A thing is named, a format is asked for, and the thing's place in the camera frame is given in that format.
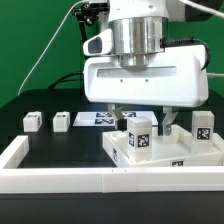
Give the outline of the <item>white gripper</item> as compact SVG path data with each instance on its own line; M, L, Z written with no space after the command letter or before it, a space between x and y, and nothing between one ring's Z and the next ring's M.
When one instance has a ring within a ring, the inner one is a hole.
M158 135L169 136L177 107L197 107L208 99L205 49L171 47L149 56L142 67L121 67L112 56L94 57L84 66L85 94L91 102L164 106ZM109 104L118 131L127 130L122 108Z

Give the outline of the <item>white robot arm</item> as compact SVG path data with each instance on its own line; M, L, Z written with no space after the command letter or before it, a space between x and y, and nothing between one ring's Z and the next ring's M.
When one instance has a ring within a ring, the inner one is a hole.
M170 22L221 17L224 0L89 0L102 15L101 32L83 45L88 100L157 105L165 117L158 133L171 133L176 107L197 107L208 98L207 44L168 36Z

